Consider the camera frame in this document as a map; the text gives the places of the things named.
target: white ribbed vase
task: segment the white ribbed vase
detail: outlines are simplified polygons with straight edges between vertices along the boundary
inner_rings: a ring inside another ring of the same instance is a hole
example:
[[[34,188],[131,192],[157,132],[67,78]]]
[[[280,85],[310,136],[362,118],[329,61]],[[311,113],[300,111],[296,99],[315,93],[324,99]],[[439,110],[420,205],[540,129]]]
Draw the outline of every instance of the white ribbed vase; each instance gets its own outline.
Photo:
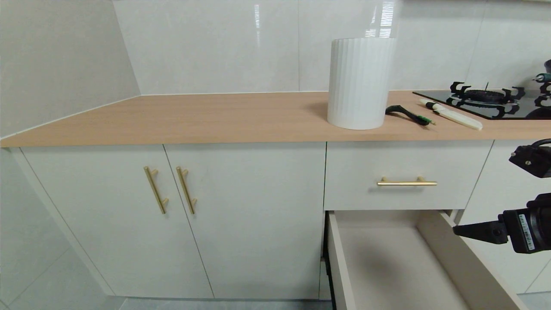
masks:
[[[396,39],[333,40],[327,121],[347,129],[373,129],[385,119]]]

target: gas stove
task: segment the gas stove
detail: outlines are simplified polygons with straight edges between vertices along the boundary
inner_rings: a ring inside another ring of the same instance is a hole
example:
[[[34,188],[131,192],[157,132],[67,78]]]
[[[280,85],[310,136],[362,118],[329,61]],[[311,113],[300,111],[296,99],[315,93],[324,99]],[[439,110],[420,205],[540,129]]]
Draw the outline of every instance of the gas stove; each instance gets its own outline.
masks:
[[[471,89],[463,82],[454,82],[450,91],[413,93],[489,120],[551,119],[551,83],[542,84],[539,90],[525,90],[524,87],[487,90]]]

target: gold bar handle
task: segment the gold bar handle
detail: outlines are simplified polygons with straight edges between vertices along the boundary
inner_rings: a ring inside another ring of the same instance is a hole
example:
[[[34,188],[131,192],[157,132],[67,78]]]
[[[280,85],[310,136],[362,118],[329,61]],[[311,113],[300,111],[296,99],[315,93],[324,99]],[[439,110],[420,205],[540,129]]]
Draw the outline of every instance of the gold bar handle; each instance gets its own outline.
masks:
[[[377,186],[437,186],[438,182],[426,181],[423,177],[417,177],[417,181],[414,182],[390,182],[386,177],[382,177],[381,181],[377,182]]]
[[[155,199],[157,199],[157,203],[159,204],[159,209],[161,209],[161,213],[166,214],[165,206],[169,202],[169,199],[165,198],[163,201],[161,201],[159,191],[157,191],[157,186],[155,185],[155,181],[153,181],[153,177],[156,176],[158,173],[157,169],[153,169],[150,171],[149,167],[145,166],[143,167],[143,170],[145,171],[145,175],[147,175],[147,180],[149,181],[149,185],[151,185],[151,189],[153,190]]]
[[[190,192],[187,190],[187,183],[185,177],[187,176],[187,169],[182,170],[179,166],[176,167],[176,172],[178,172],[178,178],[180,178],[180,184],[182,184],[183,194],[186,196],[187,205],[190,206],[191,214],[195,214],[195,203],[197,199],[190,199]]]

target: kitchen counter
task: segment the kitchen counter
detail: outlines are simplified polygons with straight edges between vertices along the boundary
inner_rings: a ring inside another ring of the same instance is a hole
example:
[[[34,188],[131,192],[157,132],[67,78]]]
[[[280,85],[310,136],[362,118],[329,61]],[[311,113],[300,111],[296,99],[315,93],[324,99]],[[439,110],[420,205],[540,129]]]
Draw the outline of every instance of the kitchen counter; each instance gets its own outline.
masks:
[[[408,90],[391,91],[388,104],[401,104],[433,119],[436,126],[419,126],[397,114],[387,115],[378,129],[347,130],[327,122],[327,98],[327,92],[140,96],[6,137],[0,146],[551,137],[551,120],[492,121],[470,115],[484,124],[481,131],[472,130],[434,115],[419,102],[420,96]]]

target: sticker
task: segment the sticker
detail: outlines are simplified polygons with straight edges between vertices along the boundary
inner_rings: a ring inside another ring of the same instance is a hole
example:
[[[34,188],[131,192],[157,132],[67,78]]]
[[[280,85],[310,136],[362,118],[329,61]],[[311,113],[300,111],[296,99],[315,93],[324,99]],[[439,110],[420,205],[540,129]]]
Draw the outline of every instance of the sticker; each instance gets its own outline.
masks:
[[[530,228],[528,227],[528,222],[526,221],[526,216],[524,214],[519,214],[518,219],[520,220],[520,225],[522,226],[522,231],[524,232],[524,238],[528,244],[528,249],[530,251],[535,250],[534,241],[532,240],[532,234],[530,233]]]

